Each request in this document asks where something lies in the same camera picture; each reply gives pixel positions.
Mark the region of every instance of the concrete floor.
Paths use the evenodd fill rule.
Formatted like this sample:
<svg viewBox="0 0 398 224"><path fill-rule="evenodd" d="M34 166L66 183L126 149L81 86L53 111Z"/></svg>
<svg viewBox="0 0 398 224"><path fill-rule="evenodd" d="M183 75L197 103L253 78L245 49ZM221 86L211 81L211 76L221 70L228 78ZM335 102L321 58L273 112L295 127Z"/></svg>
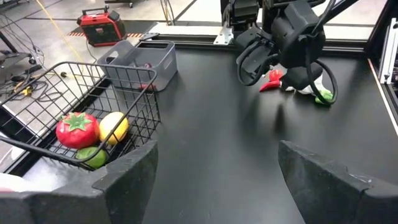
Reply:
<svg viewBox="0 0 398 224"><path fill-rule="evenodd" d="M360 0L330 21L330 24L325 27L327 37L330 39L367 39L385 1ZM220 4L217 0L197 0L183 14L181 13L192 3L192 0L170 0L170 2L173 6L175 17L179 17L180 21L221 21ZM328 0L323 5L314 9L318 15L323 12L327 2ZM12 30L27 40L28 37L24 36L23 31L16 25L23 29L30 36L34 44L44 53L44 65L46 67L51 67L62 61L79 61L76 54L62 40L60 32L62 35L67 35L77 27L76 18L81 15L82 9L103 7L104 2L98 0L41 0L41 3L45 6L50 16L56 19L55 22L60 30L54 27L48 19L47 13L34 0L31 0L30 3L21 1L21 4L18 6L3 9L2 13L12 19L15 24L7 26L4 16L0 16L2 19L0 22L3 22L3 24L0 24L3 27L1 30L18 50L26 52L28 50L21 44L18 44L12 38L12 35L9 34ZM121 18L124 20L164 20L162 8L158 0L137 0L132 9L128 7L128 4L111 4L110 6L111 9L120 13ZM205 27L197 27L195 29L206 30ZM84 37L65 36L65 38L69 45L77 51L82 61L92 62L94 60L87 51ZM128 40L132 43L138 41L137 38L128 38ZM25 44L31 47L29 41L25 42ZM0 43L0 49L6 49L2 42ZM97 58L102 56L108 49L109 47L90 47L90 51ZM27 68L29 68L27 60L23 60L12 69L0 71L0 83L7 80L11 74L19 74ZM18 113L30 102L31 99L12 101L7 106ZM35 114L40 114L41 111L39 109L36 107L32 110L35 110ZM23 118L31 121L28 114ZM13 151L10 151L10 149L10 145L0 142L0 171L4 170L21 152L21 150L15 148Z"/></svg>

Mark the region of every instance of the gray plastic caddy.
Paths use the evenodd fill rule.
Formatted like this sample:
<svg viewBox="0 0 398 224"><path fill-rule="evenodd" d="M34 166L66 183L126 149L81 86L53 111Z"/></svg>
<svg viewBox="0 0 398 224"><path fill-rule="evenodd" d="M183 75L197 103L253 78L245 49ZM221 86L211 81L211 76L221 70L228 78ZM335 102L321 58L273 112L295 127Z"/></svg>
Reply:
<svg viewBox="0 0 398 224"><path fill-rule="evenodd" d="M97 63L140 68L144 68L144 65L149 63L152 65L150 69L155 70L157 74L157 78L154 80L155 91L162 91L177 72L174 43L164 43L167 44L165 48L149 48L135 47L128 40L122 40L98 59ZM123 69L107 69L107 71L104 71L110 78L130 80L130 82L113 82L115 87L141 89L143 88L142 83L149 83L152 77L145 70L137 70L136 72L129 74Z"/></svg>

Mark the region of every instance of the black table surface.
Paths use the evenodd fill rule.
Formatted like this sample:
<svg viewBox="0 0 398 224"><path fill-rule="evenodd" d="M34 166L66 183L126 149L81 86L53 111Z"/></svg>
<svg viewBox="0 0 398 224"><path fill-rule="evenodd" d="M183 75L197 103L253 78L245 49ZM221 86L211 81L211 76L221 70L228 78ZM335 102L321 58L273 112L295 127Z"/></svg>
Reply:
<svg viewBox="0 0 398 224"><path fill-rule="evenodd" d="M326 108L311 96L259 93L265 80L242 86L235 58L177 50L179 74L159 94L159 165L144 224L304 223L278 165L282 139L398 184L398 137L367 60L322 58L339 86ZM84 175L41 159L25 178L53 190Z"/></svg>

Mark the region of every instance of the red generator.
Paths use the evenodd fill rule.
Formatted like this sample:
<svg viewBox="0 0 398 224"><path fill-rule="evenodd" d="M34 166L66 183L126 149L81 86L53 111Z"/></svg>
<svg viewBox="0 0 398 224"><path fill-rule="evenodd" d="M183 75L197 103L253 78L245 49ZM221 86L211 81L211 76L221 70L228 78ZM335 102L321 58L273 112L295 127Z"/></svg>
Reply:
<svg viewBox="0 0 398 224"><path fill-rule="evenodd" d="M104 11L98 14L87 14L89 11ZM94 47L111 46L124 40L127 37L126 29L120 15L115 12L108 12L108 9L87 9L82 10L83 15L77 19L88 43Z"/></svg>

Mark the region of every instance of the wire basket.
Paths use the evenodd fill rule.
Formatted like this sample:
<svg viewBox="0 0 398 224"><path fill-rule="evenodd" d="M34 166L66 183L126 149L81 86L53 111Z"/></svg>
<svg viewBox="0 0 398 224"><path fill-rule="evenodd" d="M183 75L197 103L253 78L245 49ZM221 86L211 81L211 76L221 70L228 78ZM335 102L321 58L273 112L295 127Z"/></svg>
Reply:
<svg viewBox="0 0 398 224"><path fill-rule="evenodd" d="M127 73L127 80L114 77L119 73ZM148 68L59 63L37 77L28 76L25 83L17 86L14 93L0 104L3 112L8 111L0 114L0 131L8 138L0 136L0 140L26 151L94 170L87 161L100 150L106 152L108 163L145 144L154 134L160 122L157 96L151 91L156 76L156 71ZM129 83L131 88L114 87L120 82L124 85ZM132 86L137 84L140 88L133 89ZM77 159L78 150L63 146L56 137L57 123L68 113L91 114L100 123L107 114L115 111L122 112L123 117L102 142L96 143L97 150L85 159ZM117 144L108 144L112 136L116 137L113 133L124 118L129 124L125 137Z"/></svg>

